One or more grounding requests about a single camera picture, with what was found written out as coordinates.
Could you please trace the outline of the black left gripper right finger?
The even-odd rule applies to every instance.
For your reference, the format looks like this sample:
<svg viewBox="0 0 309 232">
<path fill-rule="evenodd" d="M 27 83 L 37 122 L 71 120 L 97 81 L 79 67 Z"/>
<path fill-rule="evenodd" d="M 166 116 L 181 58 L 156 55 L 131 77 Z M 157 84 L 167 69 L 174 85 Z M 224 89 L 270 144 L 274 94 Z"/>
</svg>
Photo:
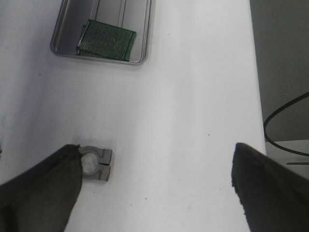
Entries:
<svg viewBox="0 0 309 232">
<path fill-rule="evenodd" d="M 232 186 L 252 232 L 307 232 L 309 181 L 245 143 L 237 143 Z"/>
</svg>

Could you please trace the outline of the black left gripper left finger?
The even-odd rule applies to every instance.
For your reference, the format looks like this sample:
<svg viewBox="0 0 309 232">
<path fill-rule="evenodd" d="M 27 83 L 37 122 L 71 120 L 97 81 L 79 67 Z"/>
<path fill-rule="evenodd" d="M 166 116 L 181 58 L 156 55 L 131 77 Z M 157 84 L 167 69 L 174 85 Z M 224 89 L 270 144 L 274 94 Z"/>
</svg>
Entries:
<svg viewBox="0 0 309 232">
<path fill-rule="evenodd" d="M 0 187 L 2 232 L 63 232 L 82 187 L 78 145 L 58 151 Z"/>
</svg>

